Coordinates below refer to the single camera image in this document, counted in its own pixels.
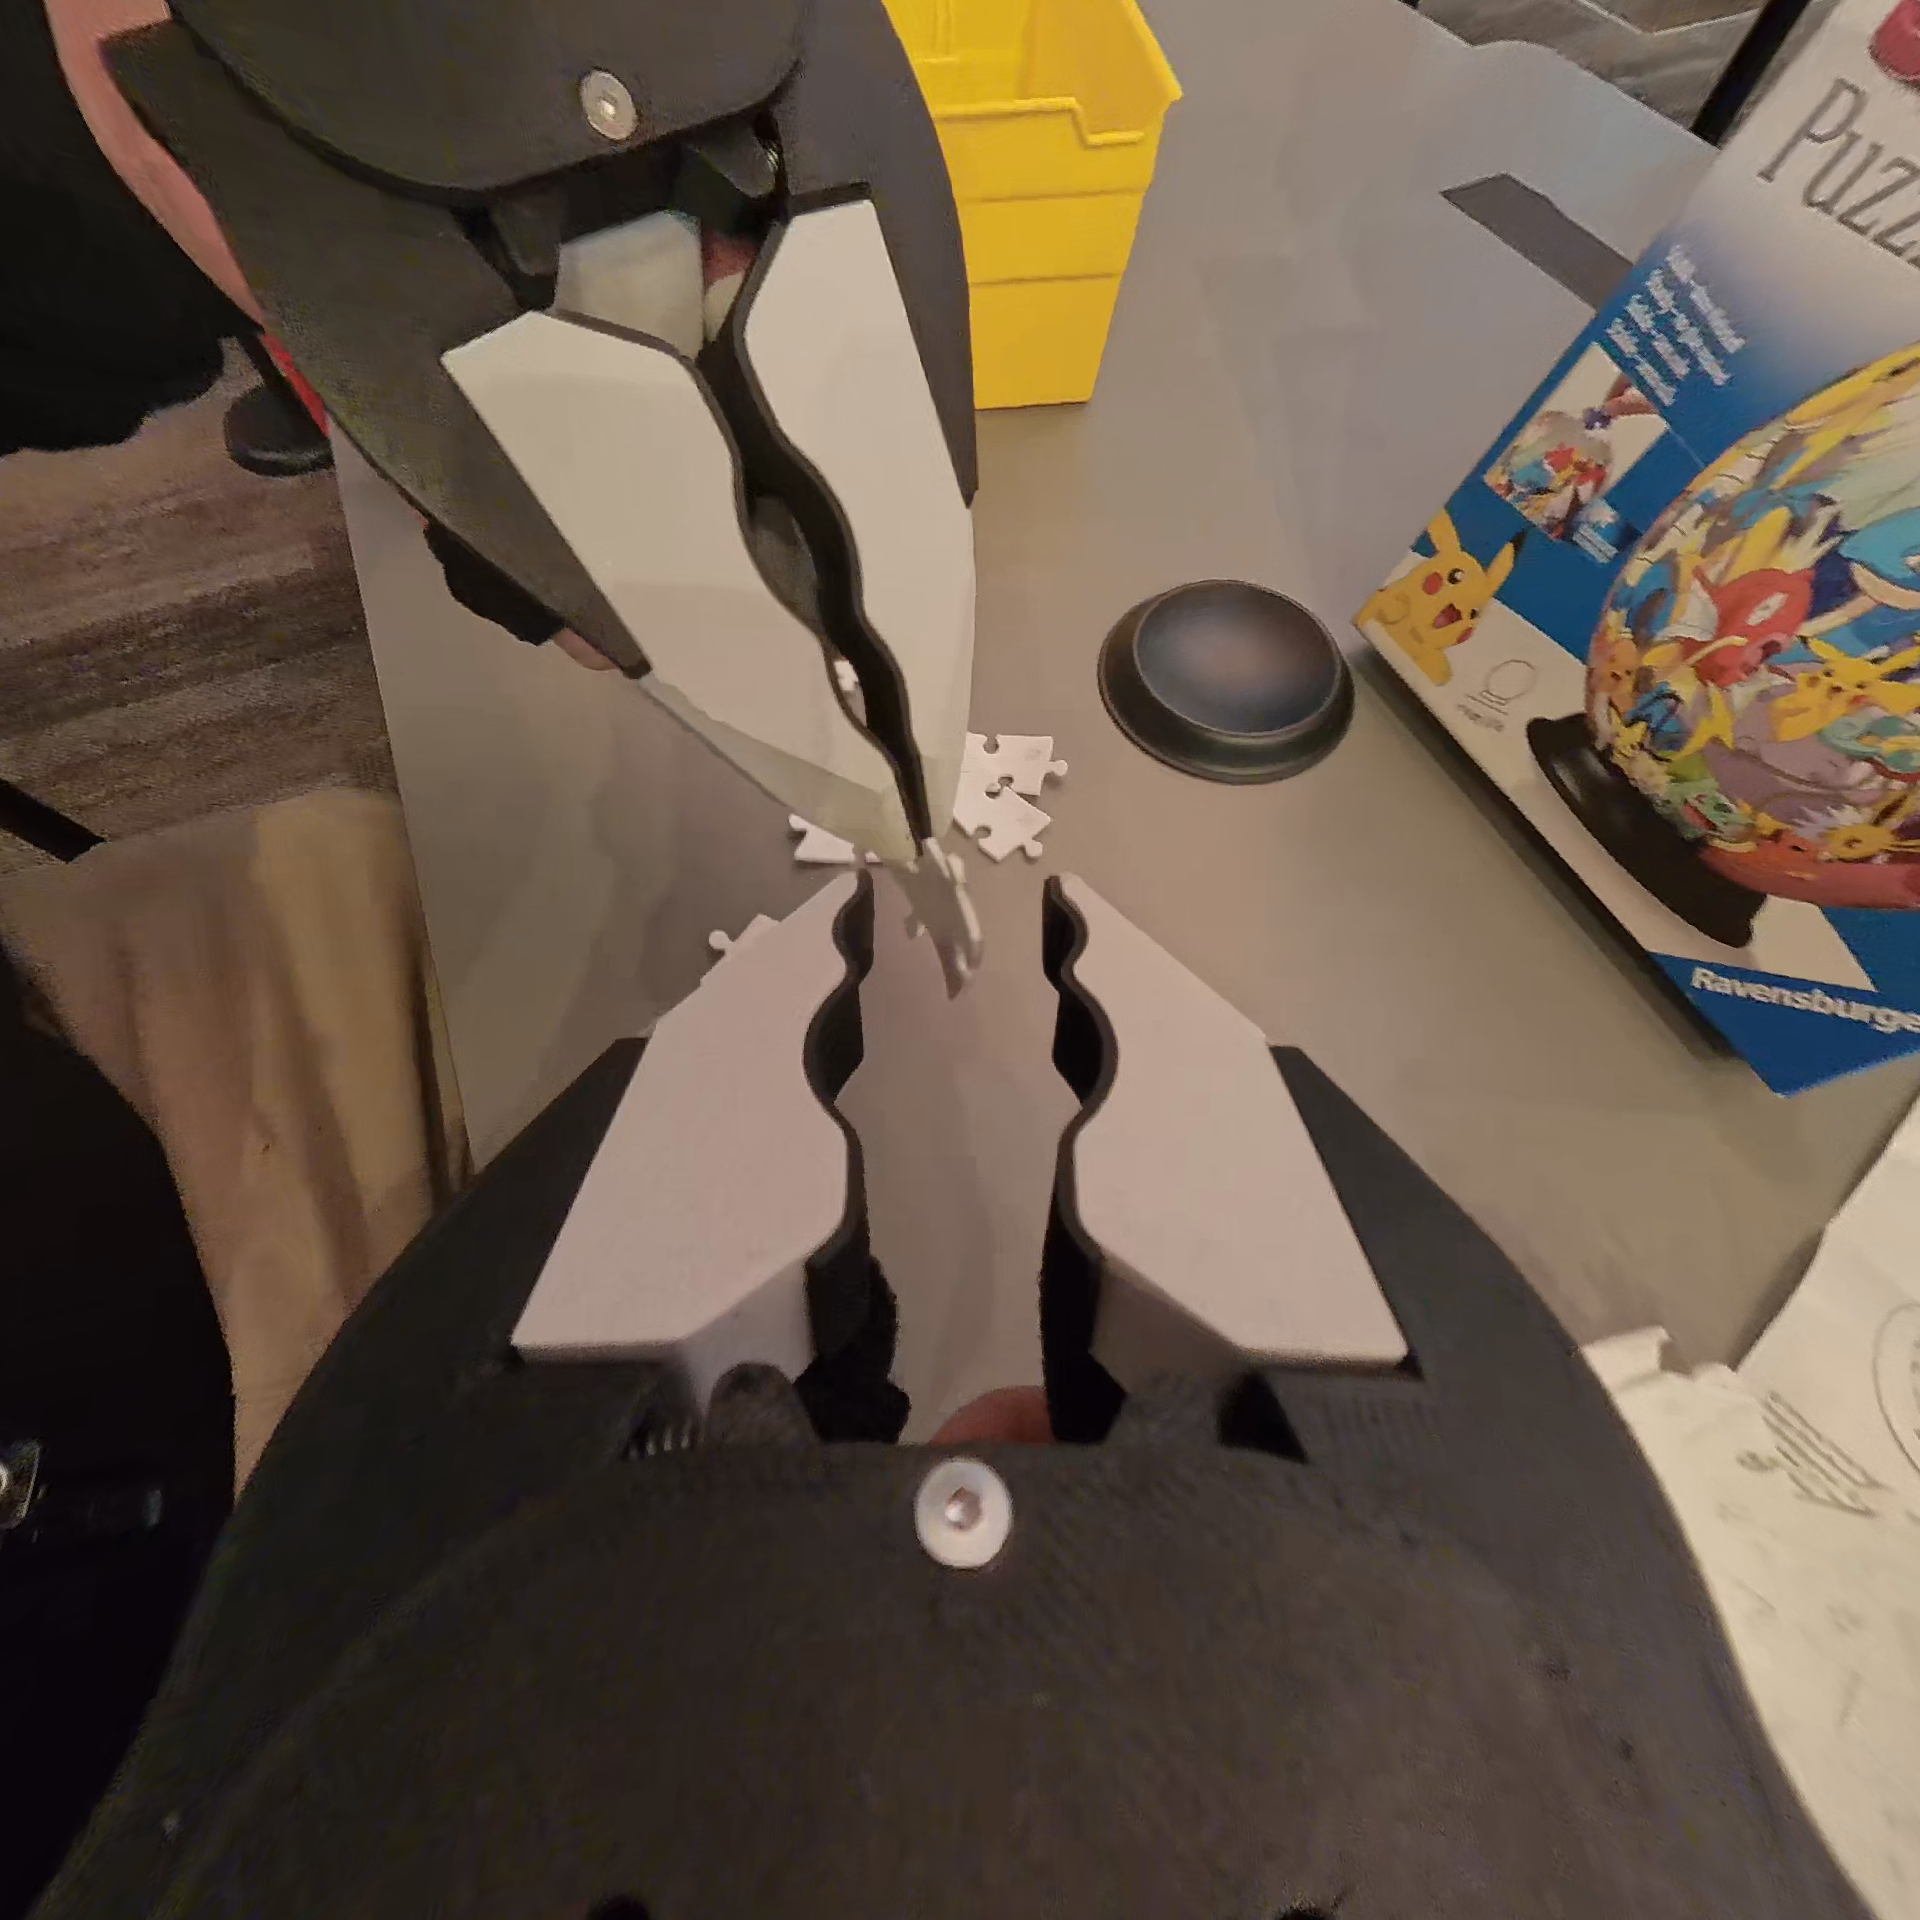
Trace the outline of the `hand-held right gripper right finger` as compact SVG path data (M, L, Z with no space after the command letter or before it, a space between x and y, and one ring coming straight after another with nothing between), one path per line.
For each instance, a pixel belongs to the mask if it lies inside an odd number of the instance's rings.
M1158 1378L1393 1374L1409 1336L1262 1026L1082 877L1043 892L1075 1108L1041 1268L1046 1417L1101 1440Z

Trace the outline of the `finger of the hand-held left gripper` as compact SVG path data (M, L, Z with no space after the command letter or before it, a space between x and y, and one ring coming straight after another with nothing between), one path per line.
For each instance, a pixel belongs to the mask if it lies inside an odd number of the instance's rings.
M857 702L827 690L877 748L906 839L928 840L969 732L976 538L872 199L771 221L704 374Z
M642 687L785 808L912 866L894 762L768 584L737 446L672 346L521 313L444 369L645 657Z

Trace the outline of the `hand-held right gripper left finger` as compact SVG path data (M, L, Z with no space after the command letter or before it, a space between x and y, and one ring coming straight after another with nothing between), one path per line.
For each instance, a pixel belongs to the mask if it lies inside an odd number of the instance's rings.
M833 877L658 1017L513 1332L660 1364L706 1409L780 1372L827 1440L898 1440L898 1306L838 1095L862 1065L874 879Z

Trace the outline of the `pair of joined puzzle pieces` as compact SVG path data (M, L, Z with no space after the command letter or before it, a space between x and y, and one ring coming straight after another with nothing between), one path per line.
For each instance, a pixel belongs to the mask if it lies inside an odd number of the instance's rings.
M1049 789L1067 778L1067 760L1049 733L976 733L965 740L950 822L994 864L1038 858L1052 816Z

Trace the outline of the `black round ball stand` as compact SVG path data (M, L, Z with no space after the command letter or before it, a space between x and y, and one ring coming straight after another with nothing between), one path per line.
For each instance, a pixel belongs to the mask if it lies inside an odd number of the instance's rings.
M1099 700L1145 756L1213 784L1275 784L1349 733L1355 685L1323 622L1257 583L1202 581L1130 607L1096 657Z

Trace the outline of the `blue puzzle box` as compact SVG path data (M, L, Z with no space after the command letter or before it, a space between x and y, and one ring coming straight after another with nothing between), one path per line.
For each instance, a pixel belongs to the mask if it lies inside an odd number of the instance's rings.
M1916 5L1835 5L1354 625L1771 1092L1917 1049Z

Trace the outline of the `person's left hand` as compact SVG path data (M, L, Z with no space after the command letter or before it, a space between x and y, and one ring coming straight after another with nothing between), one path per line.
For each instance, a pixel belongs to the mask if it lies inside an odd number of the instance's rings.
M118 182L248 319L260 319L260 308L202 192L142 125L107 70L107 40L163 23L169 6L163 1L49 1L43 10L67 89ZM618 671L614 660L564 628L555 615L433 519L421 516L421 526L449 591L468 613L531 644L555 644L577 665Z

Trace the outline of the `yellow plastic bin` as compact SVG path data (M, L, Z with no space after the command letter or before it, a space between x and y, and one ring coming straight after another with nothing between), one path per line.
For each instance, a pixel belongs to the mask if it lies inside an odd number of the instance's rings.
M890 1L963 225L976 409L1092 397L1181 98L1138 1Z

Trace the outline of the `person's beige trouser leg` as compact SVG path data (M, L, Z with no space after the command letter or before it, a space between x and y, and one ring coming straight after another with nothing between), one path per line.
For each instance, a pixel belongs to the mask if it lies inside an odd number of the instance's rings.
M236 1484L474 1160L400 804L322 789L4 877L33 1006L149 1121L230 1362Z

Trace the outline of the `white instruction leaflet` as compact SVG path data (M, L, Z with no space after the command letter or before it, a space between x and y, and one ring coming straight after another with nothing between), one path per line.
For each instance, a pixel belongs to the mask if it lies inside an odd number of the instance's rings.
M1686 1533L1765 1736L1873 1916L1917 1916L1917 1111L1737 1366L1585 1358Z

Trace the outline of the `person's black clothing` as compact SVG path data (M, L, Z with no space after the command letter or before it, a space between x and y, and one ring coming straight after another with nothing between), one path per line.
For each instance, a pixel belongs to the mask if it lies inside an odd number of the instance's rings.
M107 1792L233 1506L233 1368L153 1128L4 960L3 1442L43 1446L3 1544L3 1912Z

